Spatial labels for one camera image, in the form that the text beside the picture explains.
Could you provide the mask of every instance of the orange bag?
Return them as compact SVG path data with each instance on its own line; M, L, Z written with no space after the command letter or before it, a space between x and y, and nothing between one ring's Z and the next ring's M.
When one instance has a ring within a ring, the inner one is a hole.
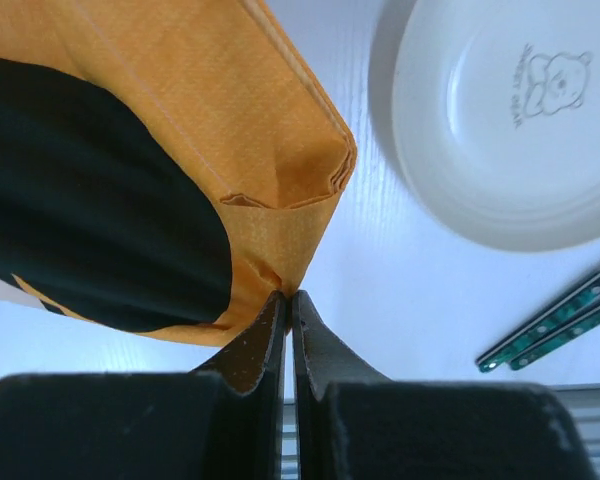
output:
M355 145L261 0L0 0L0 58L113 94L222 221L228 308L212 323L140 333L224 345L271 291L298 288L352 173ZM46 305L85 318L9 273Z

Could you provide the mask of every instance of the bear illustration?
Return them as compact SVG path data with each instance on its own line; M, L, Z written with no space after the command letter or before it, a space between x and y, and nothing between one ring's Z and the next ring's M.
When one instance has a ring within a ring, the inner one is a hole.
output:
M592 55L559 53L554 57L535 55L529 60L524 114L535 117L553 115L564 108L579 108L589 81Z

